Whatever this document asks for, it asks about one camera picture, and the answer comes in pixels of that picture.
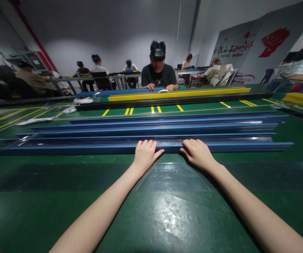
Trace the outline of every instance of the white t-shirt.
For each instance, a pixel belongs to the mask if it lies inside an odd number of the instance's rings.
[[[187,62],[187,60],[184,60],[183,63],[182,63],[182,70],[183,68],[189,68],[190,67],[190,62]]]
[[[106,72],[107,75],[109,75],[109,71],[105,67],[99,65],[95,65],[91,72]]]
[[[123,71],[127,71],[127,70],[133,70],[133,71],[135,71],[135,70],[137,70],[137,67],[135,66],[135,64],[132,64],[131,68],[128,68],[128,66],[126,64],[126,66],[124,67]]]

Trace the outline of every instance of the black office chair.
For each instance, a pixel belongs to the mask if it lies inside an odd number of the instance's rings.
[[[99,90],[112,90],[112,84],[106,72],[91,72]]]
[[[29,98],[43,98],[44,95],[38,94],[35,90],[28,85],[23,79],[8,76],[3,77],[2,80],[7,83],[10,90],[15,91],[22,99],[29,99]]]

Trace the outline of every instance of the black hat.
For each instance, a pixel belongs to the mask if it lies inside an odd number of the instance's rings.
[[[30,67],[30,68],[34,69],[34,67],[30,63],[27,63],[26,61],[19,61],[18,66],[19,67]]]

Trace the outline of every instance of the woman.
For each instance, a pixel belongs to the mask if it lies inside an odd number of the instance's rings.
[[[186,60],[183,61],[183,63],[182,63],[182,69],[181,70],[185,70],[185,69],[190,68],[190,61],[191,61],[192,58],[193,58],[193,55],[188,54]],[[182,78],[184,79],[184,84],[188,85],[189,81],[190,81],[190,74],[183,74]]]

